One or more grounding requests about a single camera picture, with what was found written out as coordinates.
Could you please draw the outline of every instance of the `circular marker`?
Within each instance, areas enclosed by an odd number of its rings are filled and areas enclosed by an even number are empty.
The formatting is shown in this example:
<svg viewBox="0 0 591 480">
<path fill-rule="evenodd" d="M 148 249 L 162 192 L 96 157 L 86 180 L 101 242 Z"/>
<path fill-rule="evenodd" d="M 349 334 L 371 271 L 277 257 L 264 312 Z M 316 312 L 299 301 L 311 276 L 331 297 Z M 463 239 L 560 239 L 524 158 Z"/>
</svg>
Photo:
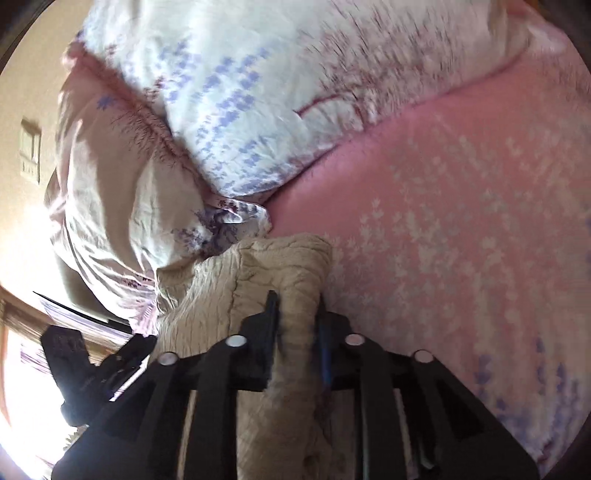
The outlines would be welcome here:
<svg viewBox="0 0 591 480">
<path fill-rule="evenodd" d="M 435 357 L 431 352 L 427 352 L 426 350 L 419 350 L 414 354 L 414 359 L 421 363 L 421 364 L 430 364 L 435 360 Z"/>
<path fill-rule="evenodd" d="M 242 335 L 232 335 L 226 339 L 226 345 L 231 346 L 233 348 L 238 348 L 239 346 L 246 345 L 246 337 Z"/>
<path fill-rule="evenodd" d="M 158 363 L 168 367 L 178 362 L 178 355 L 174 352 L 164 352 L 158 357 Z"/>
<path fill-rule="evenodd" d="M 359 346 L 365 343 L 365 337 L 358 333 L 351 333 L 345 338 L 345 343 L 350 346 Z"/>
</svg>

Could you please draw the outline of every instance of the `pillowcase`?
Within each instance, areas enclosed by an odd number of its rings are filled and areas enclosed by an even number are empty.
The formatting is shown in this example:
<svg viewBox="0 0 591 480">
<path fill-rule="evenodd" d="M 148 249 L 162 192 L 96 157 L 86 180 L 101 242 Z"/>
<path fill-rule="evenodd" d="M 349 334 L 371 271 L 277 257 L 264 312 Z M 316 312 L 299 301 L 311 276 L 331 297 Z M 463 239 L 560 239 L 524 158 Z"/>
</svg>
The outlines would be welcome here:
<svg viewBox="0 0 591 480">
<path fill-rule="evenodd" d="M 236 197 L 497 70 L 527 43 L 519 22 L 501 0 L 97 0 L 79 40 Z"/>
<path fill-rule="evenodd" d="M 165 125 L 75 47 L 60 94 L 51 240 L 113 314 L 151 333 L 155 272 L 266 233 L 266 211 L 213 195 Z"/>
</svg>

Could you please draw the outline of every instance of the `pink blanket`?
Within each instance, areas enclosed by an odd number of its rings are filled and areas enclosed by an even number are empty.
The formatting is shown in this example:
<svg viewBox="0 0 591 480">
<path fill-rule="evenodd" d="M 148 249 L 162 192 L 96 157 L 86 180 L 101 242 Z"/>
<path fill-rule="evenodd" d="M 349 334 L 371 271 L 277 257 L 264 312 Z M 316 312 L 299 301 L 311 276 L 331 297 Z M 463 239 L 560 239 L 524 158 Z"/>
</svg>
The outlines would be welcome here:
<svg viewBox="0 0 591 480">
<path fill-rule="evenodd" d="M 543 473 L 591 410 L 591 78 L 530 29 L 504 72 L 339 147 L 268 208 L 272 235 L 334 245 L 331 309 L 431 350 Z"/>
</svg>

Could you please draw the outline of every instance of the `beige towel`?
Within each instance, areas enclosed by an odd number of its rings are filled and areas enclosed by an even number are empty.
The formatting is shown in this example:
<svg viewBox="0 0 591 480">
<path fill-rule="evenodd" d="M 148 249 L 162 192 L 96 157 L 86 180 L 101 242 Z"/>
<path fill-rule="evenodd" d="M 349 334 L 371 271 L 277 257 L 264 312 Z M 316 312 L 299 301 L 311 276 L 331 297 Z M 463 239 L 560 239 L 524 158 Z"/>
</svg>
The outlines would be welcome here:
<svg viewBox="0 0 591 480">
<path fill-rule="evenodd" d="M 165 351 L 202 353 L 260 312 L 269 290 L 280 296 L 283 348 L 275 351 L 272 380 L 265 392 L 238 397 L 240 479 L 328 476 L 330 447 L 314 420 L 320 383 L 311 350 L 330 253 L 330 245 L 313 235 L 249 239 L 219 257 L 158 273 L 162 315 L 152 358 Z M 181 452 L 180 476 L 183 465 Z"/>
</svg>

